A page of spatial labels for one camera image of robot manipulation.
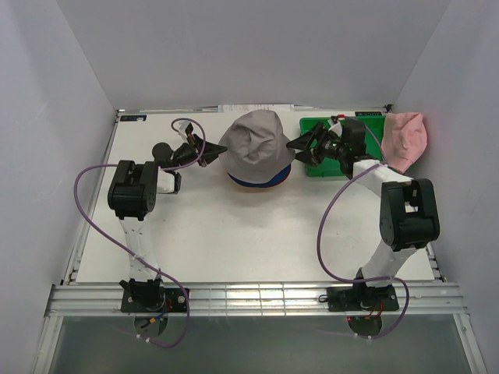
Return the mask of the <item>blue bucket hat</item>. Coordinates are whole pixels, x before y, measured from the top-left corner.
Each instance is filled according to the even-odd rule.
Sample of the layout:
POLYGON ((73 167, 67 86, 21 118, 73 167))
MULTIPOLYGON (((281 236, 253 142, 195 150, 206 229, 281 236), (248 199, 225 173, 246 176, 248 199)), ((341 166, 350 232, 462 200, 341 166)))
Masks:
MULTIPOLYGON (((291 165, 288 165, 287 167, 285 168, 291 168, 291 171, 292 171, 292 166, 291 165)), ((261 188, 267 188, 268 187, 268 182, 248 182, 248 181, 243 181, 242 179, 237 179, 235 178, 234 176, 228 174, 229 178, 234 182, 236 183, 237 185, 241 185, 241 186, 246 186, 246 187, 261 187, 261 188)))

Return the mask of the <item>grey bucket hat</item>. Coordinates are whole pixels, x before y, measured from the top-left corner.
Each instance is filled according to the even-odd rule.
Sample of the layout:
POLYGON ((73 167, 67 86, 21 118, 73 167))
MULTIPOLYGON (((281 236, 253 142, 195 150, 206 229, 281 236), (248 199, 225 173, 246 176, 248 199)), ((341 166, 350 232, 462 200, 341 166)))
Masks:
POLYGON ((227 174, 248 182, 267 182, 295 160, 295 151, 275 111, 256 110, 237 118, 219 144, 228 150, 219 156, 227 174))

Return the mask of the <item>pink bucket hat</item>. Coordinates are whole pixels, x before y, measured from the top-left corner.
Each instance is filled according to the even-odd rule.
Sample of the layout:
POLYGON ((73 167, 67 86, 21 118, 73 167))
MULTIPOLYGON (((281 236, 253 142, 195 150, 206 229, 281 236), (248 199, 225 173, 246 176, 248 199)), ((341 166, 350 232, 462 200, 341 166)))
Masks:
POLYGON ((384 162, 390 168, 405 173, 423 155, 426 146, 427 134, 421 113, 386 114, 381 150, 384 162))

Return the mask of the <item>dark red bucket hat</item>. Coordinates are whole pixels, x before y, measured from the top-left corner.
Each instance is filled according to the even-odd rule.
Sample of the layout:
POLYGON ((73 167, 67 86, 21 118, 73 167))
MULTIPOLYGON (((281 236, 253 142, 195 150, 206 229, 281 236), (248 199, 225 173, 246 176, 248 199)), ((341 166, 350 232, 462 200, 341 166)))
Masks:
POLYGON ((268 187, 275 187, 285 182, 291 173, 291 168, 284 168, 277 173, 269 182, 268 187))

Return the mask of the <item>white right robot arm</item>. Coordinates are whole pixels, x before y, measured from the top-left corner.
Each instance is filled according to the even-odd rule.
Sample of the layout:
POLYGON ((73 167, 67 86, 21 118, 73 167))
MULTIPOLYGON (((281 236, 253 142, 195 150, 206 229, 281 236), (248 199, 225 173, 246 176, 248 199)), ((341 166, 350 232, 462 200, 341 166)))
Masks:
POLYGON ((327 289, 331 311, 366 310, 382 305, 398 309, 393 284, 405 262, 436 240, 440 222, 434 186, 428 179, 400 174, 368 154, 366 136, 371 130, 360 120, 332 117, 318 121, 300 137, 287 143, 296 160, 317 167, 336 160, 350 184, 359 182, 380 199, 380 243, 352 280, 327 289))

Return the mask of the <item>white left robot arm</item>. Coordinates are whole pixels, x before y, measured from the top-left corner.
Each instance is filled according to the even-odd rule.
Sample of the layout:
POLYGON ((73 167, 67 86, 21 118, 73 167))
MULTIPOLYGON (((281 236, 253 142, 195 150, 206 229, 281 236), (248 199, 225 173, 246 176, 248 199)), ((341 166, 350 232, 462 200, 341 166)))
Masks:
POLYGON ((129 254, 129 279, 120 285, 133 301, 148 311, 157 311, 165 303, 161 275, 151 241, 147 215, 153 211, 158 194, 176 194, 182 177, 173 169, 196 161, 205 167, 227 151, 225 146, 205 143, 198 135, 188 135, 173 150, 167 143, 152 149, 152 161, 137 164, 119 161, 108 190, 108 205, 119 219, 129 254))

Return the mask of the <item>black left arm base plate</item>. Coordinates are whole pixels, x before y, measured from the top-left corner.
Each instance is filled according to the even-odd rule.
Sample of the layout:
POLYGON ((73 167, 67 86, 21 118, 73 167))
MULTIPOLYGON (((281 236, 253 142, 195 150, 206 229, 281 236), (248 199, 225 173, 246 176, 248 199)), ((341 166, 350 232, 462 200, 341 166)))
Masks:
POLYGON ((186 296, 179 288, 160 284, 132 284, 123 290, 120 305, 124 313, 186 312, 186 296))

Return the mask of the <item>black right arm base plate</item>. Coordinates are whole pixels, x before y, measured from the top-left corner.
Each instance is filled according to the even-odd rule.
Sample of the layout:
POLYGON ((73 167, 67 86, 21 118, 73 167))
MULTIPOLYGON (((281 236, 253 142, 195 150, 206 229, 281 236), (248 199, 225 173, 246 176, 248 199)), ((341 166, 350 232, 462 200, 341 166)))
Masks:
POLYGON ((319 302, 326 303, 330 312, 372 311, 380 307, 389 312, 399 310, 395 288, 391 285, 382 288, 365 284, 329 287, 326 294, 319 297, 319 302))

